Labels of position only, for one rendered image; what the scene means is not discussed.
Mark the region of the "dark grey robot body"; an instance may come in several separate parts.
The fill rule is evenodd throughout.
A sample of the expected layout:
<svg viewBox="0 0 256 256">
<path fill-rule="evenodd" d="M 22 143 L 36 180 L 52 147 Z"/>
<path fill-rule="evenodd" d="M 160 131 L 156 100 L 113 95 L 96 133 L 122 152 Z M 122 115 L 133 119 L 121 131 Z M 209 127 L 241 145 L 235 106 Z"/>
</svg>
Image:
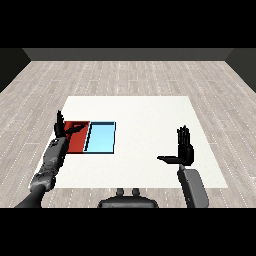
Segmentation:
<svg viewBox="0 0 256 256">
<path fill-rule="evenodd" d="M 98 208 L 158 208 L 158 204 L 153 199 L 142 197 L 138 188 L 132 189 L 131 196 L 125 196 L 124 189 L 118 188 L 116 195 L 101 200 Z"/>
</svg>

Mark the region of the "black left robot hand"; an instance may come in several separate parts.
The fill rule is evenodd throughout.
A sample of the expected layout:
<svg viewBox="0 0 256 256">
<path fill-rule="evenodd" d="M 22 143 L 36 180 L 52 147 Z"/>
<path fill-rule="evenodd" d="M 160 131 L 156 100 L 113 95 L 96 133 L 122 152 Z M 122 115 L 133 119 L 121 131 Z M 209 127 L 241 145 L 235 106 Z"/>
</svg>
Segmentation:
<svg viewBox="0 0 256 256">
<path fill-rule="evenodd" d="M 64 117 L 63 117 L 61 111 L 57 112 L 57 121 L 54 124 L 54 132 L 55 132 L 55 136 L 57 138 L 65 137 L 67 134 L 77 133 L 80 130 L 82 130 L 83 128 L 84 128 L 84 125 L 80 125 L 78 127 L 72 127 L 72 128 L 68 128 L 67 130 L 65 130 L 64 129 Z"/>
</svg>

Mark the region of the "red shallow open box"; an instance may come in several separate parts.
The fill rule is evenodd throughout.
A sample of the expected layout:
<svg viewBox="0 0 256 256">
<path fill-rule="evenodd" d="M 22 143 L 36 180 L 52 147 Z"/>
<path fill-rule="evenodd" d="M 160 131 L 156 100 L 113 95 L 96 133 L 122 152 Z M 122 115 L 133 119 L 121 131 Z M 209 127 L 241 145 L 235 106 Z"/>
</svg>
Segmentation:
<svg viewBox="0 0 256 256">
<path fill-rule="evenodd" d="M 83 128 L 76 133 L 67 134 L 66 137 L 69 140 L 68 154 L 83 154 L 84 146 L 86 142 L 86 136 L 88 133 L 89 121 L 65 121 L 64 129 L 76 128 L 83 125 Z"/>
</svg>

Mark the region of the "light blue shallow open box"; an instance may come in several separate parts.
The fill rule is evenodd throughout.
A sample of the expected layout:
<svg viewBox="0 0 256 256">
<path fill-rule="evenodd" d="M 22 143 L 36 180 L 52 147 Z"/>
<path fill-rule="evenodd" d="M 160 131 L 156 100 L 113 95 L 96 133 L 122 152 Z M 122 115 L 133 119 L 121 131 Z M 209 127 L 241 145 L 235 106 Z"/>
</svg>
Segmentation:
<svg viewBox="0 0 256 256">
<path fill-rule="evenodd" d="M 115 147 L 116 123 L 93 121 L 84 143 L 85 154 L 113 154 Z"/>
</svg>

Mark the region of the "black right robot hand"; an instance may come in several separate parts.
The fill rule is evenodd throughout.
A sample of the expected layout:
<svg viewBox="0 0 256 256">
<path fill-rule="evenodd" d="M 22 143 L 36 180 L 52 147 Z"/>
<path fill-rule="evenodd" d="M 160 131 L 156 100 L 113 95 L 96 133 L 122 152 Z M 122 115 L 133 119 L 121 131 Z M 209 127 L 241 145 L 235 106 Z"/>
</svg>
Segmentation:
<svg viewBox="0 0 256 256">
<path fill-rule="evenodd" d="M 190 131 L 186 126 L 177 129 L 178 134 L 178 155 L 177 156 L 158 156 L 167 164 L 179 164 L 191 166 L 194 163 L 194 148 L 190 143 Z"/>
</svg>

